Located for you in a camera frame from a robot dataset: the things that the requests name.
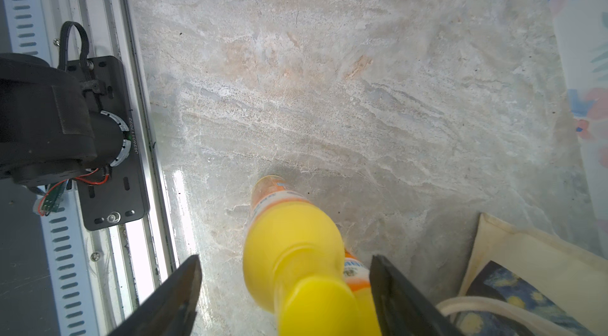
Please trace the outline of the cream shopping bag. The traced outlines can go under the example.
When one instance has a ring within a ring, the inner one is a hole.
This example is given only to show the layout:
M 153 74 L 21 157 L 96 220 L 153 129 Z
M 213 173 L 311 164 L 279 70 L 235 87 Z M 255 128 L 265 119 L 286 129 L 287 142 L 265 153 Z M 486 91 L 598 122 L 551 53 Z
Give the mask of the cream shopping bag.
M 465 335 L 605 335 L 607 261 L 483 213 L 459 294 L 437 308 Z

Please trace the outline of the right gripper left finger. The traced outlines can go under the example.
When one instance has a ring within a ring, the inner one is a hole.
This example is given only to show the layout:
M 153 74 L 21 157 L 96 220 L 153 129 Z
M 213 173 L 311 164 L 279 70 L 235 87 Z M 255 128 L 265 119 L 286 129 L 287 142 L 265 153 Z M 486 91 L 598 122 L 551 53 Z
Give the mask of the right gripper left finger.
M 196 319 L 202 270 L 191 255 L 112 335 L 190 335 Z

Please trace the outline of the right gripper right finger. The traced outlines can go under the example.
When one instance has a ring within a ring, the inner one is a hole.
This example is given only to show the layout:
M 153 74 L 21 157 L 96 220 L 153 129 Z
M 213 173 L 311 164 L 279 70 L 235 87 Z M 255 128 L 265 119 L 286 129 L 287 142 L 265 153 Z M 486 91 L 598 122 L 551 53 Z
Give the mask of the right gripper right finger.
M 370 285 L 383 335 L 460 335 L 430 301 L 385 256 L 371 261 Z

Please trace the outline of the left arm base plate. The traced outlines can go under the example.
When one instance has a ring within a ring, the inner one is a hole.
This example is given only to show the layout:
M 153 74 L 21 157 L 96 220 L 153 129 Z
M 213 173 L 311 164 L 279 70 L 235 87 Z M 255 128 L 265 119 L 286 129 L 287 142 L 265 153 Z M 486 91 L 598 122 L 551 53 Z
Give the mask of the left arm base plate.
M 150 210 L 142 160 L 124 68 L 113 56 L 89 60 L 91 79 L 76 60 L 67 72 L 76 77 L 90 111 L 97 157 L 75 180 L 85 228 L 97 231 L 140 220 Z

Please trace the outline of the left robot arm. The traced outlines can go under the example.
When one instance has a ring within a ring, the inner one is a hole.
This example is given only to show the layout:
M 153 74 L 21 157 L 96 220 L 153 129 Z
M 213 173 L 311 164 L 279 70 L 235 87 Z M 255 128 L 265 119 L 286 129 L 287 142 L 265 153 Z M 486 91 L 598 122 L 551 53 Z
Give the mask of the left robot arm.
M 25 54 L 1 56 L 1 177 L 38 187 L 115 168 L 131 154 L 124 68 L 115 57 L 63 69 Z

